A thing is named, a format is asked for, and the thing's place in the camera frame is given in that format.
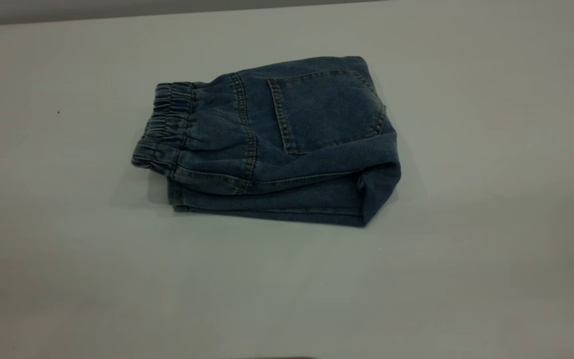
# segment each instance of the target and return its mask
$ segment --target gray wall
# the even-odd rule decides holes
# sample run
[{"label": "gray wall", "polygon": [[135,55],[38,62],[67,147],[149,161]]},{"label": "gray wall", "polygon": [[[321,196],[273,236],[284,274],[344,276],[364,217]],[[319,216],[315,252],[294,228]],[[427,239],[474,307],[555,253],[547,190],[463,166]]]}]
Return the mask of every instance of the gray wall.
[{"label": "gray wall", "polygon": [[369,0],[0,0],[0,24],[365,1]]}]

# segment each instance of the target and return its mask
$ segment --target pocket stitching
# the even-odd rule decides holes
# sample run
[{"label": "pocket stitching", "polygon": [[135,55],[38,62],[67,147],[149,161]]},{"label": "pocket stitching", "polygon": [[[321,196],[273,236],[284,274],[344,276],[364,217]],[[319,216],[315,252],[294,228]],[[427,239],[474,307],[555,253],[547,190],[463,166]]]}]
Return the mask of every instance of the pocket stitching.
[{"label": "pocket stitching", "polygon": [[291,125],[287,120],[287,113],[285,112],[285,99],[283,92],[278,85],[278,79],[268,79],[269,89],[272,92],[274,100],[274,110],[276,111],[276,118],[278,119],[278,128],[281,132],[281,139],[283,141],[283,148],[287,153],[299,153],[291,139]]},{"label": "pocket stitching", "polygon": [[362,82],[369,89],[369,91],[371,91],[371,93],[374,96],[376,96],[376,99],[378,99],[378,102],[380,102],[380,115],[378,116],[376,123],[374,123],[374,125],[371,126],[371,132],[368,132],[362,136],[351,137],[349,139],[342,141],[333,141],[332,143],[321,144],[318,146],[317,149],[321,150],[323,148],[327,148],[330,146],[342,145],[344,143],[350,143],[361,139],[367,139],[382,134],[382,130],[384,129],[384,122],[385,119],[387,118],[387,108],[382,103],[382,100],[380,100],[380,97],[378,96],[378,93],[376,93],[376,90],[371,86],[371,84],[369,84],[367,79],[365,79],[364,76],[362,76],[358,71],[355,70],[318,71],[318,72],[306,73],[305,75],[267,79],[267,82],[269,83],[269,88],[272,92],[274,110],[276,112],[276,118],[278,120],[281,139],[283,141],[283,148],[285,152],[290,153],[292,155],[305,155],[308,153],[308,152],[301,152],[298,149],[296,143],[294,143],[293,141],[293,138],[291,136],[291,125],[289,124],[289,120],[287,119],[287,112],[285,111],[285,97],[283,96],[283,92],[281,91],[281,87],[278,84],[278,82],[279,81],[302,82],[305,80],[315,79],[316,77],[321,77],[324,74],[341,74],[341,73],[351,74],[355,76],[358,80],[360,80],[360,82]]}]

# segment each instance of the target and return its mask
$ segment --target white table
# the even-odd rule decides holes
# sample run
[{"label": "white table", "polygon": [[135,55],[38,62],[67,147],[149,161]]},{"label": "white table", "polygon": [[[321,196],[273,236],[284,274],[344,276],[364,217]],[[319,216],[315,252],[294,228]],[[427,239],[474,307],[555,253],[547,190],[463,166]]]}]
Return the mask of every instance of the white table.
[{"label": "white table", "polygon": [[[403,179],[366,229],[173,214],[170,80],[361,55]],[[574,0],[0,26],[0,358],[574,359]]]}]

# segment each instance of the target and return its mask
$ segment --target denim fabric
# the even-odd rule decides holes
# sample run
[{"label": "denim fabric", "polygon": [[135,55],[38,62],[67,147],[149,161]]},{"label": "denim fabric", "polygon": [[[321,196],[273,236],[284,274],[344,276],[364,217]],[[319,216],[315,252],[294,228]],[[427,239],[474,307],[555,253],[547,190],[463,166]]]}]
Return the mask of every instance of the denim fabric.
[{"label": "denim fabric", "polygon": [[180,212],[362,227],[400,180],[396,131],[360,57],[156,88],[132,163]]}]

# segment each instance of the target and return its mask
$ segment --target elastic waistband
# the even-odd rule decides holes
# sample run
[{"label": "elastic waistband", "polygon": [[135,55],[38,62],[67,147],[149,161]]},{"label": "elastic waistband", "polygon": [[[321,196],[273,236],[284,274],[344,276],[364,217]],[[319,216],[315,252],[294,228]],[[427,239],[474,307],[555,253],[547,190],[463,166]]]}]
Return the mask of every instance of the elastic waistband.
[{"label": "elastic waistband", "polygon": [[192,113],[194,89],[191,82],[159,84],[154,110],[132,155],[132,164],[169,176],[178,153],[185,146],[187,118]]}]

